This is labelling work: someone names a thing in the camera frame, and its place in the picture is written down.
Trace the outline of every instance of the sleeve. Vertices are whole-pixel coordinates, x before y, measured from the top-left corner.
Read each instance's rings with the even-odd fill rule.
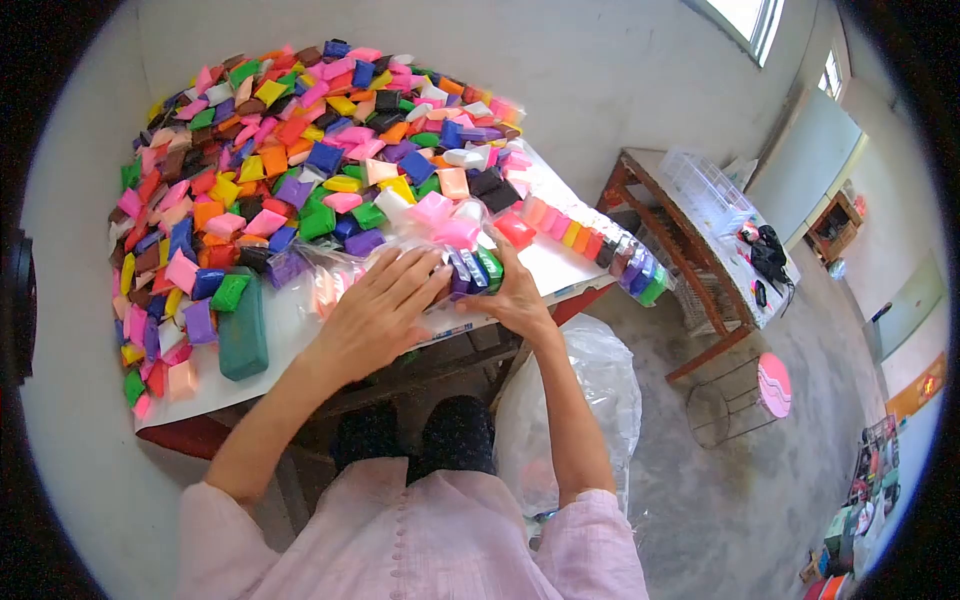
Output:
[[[534,562],[564,600],[648,600],[627,518],[606,490],[588,490],[543,526]]]
[[[250,515],[225,492],[203,482],[183,491],[178,598],[246,598],[278,559]]]

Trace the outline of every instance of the white plastic basket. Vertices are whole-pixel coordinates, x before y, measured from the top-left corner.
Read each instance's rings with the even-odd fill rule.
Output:
[[[684,210],[698,217],[713,235],[736,233],[756,209],[712,162],[672,148],[660,171],[674,184]]]

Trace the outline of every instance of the hand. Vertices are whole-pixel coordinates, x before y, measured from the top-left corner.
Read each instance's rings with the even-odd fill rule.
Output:
[[[430,338],[414,320],[450,280],[438,251],[417,248],[400,256],[390,249],[347,289],[298,361],[336,387],[386,367],[411,346]]]
[[[492,296],[466,296],[457,300],[457,312],[476,310],[498,321],[535,347],[560,335],[547,310],[534,277],[520,263],[516,248],[499,231],[493,232],[493,254],[503,265],[503,283]]]

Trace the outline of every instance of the person's left hand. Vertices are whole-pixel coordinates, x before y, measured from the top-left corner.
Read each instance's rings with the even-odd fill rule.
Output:
[[[430,338],[414,320],[450,280],[439,251],[418,248],[400,256],[390,249],[347,289],[316,339],[298,357],[334,390],[386,367],[411,346]]]

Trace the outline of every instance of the pink shirt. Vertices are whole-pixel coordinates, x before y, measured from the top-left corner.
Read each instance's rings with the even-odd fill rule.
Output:
[[[590,490],[527,547],[497,477],[441,470],[406,487],[406,458],[348,466],[277,554],[250,516],[206,483],[183,492],[179,598],[648,598],[616,497]]]

